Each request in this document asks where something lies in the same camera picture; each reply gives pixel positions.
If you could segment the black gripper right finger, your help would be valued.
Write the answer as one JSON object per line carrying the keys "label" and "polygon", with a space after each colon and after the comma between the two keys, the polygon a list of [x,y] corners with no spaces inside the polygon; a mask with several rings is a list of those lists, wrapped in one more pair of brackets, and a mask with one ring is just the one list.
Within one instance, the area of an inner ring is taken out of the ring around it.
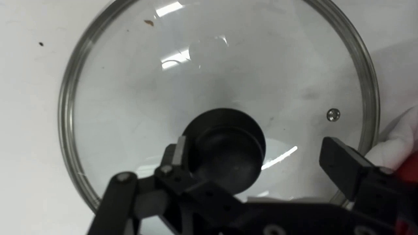
{"label": "black gripper right finger", "polygon": [[319,164],[353,204],[349,216],[356,235],[395,235],[405,185],[393,173],[335,138],[323,139]]}

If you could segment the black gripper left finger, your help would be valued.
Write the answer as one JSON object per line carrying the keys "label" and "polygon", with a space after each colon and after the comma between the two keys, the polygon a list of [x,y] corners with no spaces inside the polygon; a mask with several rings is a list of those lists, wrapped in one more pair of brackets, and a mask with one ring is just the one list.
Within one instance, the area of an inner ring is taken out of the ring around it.
{"label": "black gripper left finger", "polygon": [[182,136],[166,148],[152,177],[131,172],[114,175],[96,212],[88,235],[139,235],[147,219],[160,219],[175,235],[195,234],[191,192],[196,178],[190,172],[191,139]]}

